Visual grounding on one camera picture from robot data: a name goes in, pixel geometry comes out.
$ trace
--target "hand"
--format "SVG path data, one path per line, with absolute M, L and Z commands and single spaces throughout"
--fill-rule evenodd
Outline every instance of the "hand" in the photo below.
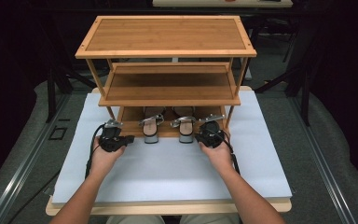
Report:
M 101 179 L 104 179 L 105 176 L 112 169 L 116 160 L 123 155 L 125 146 L 121 147 L 117 151 L 107 152 L 103 150 L 99 144 L 100 137 L 97 136 L 94 139 L 94 153 L 92 154 L 92 164 L 89 169 L 89 175 L 98 176 Z
M 219 173 L 223 172 L 225 169 L 233 169 L 231 152 L 225 142 L 222 142 L 215 148 L 206 147 L 202 142 L 199 142 L 199 145 L 201 150 L 208 156 L 214 169 L 216 169 Z

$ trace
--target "white paper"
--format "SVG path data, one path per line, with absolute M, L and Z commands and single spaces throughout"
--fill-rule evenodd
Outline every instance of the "white paper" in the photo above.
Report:
M 255 93 L 240 91 L 229 129 L 241 175 L 265 198 L 290 198 L 288 186 Z M 87 96 L 73 143 L 57 180 L 52 203 L 66 203 L 84 180 L 92 135 L 109 120 L 99 107 L 99 93 Z M 118 107 L 112 107 L 118 114 Z M 228 190 L 200 151 L 177 138 L 145 144 L 135 138 L 100 187 L 96 203 L 205 201 L 231 199 Z

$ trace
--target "person's right hand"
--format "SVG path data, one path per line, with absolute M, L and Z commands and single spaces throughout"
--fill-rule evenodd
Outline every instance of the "person's right hand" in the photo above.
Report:
M 199 145 L 201 150 L 208 156 L 214 169 L 219 173 L 223 172 L 225 169 L 233 169 L 231 153 L 225 142 L 222 142 L 215 148 L 206 147 L 202 142 L 199 142 Z

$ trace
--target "wooden shelf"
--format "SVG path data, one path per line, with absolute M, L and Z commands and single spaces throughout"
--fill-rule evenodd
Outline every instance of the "wooden shelf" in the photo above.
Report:
M 139 120 L 144 119 L 142 106 L 127 106 L 121 107 L 118 112 L 117 120 L 124 123 L 121 127 L 121 135 L 135 135 L 136 137 L 143 137 L 143 127 L 139 126 Z M 194 117 L 196 119 L 204 119 L 211 114 L 215 115 L 225 115 L 226 111 L 223 106 L 197 106 Z M 171 127 L 171 121 L 177 119 L 173 114 L 172 108 L 167 107 L 167 110 L 164 114 L 165 121 L 158 126 L 158 136 L 159 137 L 179 137 L 179 129 Z M 220 128 L 224 129 L 226 133 L 229 133 L 228 128 L 226 127 L 226 119 L 217 120 Z M 196 122 L 193 126 L 194 133 L 199 131 L 199 126 L 203 122 Z
M 100 106 L 240 105 L 229 63 L 113 63 Z
M 138 121 L 144 106 L 196 106 L 197 119 L 226 114 L 228 125 L 250 58 L 256 56 L 239 16 L 98 16 L 80 44 L 76 58 L 86 59 L 101 93 L 99 106 L 124 123 L 122 134 L 143 136 Z M 112 63 L 122 58 L 224 58 L 227 62 Z M 231 66 L 241 58 L 238 81 Z M 105 59 L 110 72 L 103 83 L 93 60 Z M 115 115 L 110 106 L 120 106 Z M 161 137 L 179 136 L 173 115 L 158 126 Z M 196 123 L 197 132 L 200 123 Z

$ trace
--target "desk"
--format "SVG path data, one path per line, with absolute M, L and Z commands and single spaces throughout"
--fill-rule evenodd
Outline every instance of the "desk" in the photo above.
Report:
M 154 7 L 291 7 L 292 0 L 260 1 L 260 0 L 153 0 Z
M 90 93 L 86 99 L 74 141 L 46 208 L 50 216 L 58 213 L 82 183 L 94 129 L 109 119 L 104 108 L 97 106 L 99 98 L 98 93 Z M 240 98 L 243 104 L 236 106 L 230 130 L 241 175 L 278 211 L 287 212 L 291 209 L 291 190 L 255 93 L 240 91 Z M 135 138 L 101 185 L 91 213 L 177 215 L 235 212 L 237 210 L 226 186 L 196 143 L 180 144 L 176 138 L 162 138 L 155 145 L 147 145 L 143 138 Z

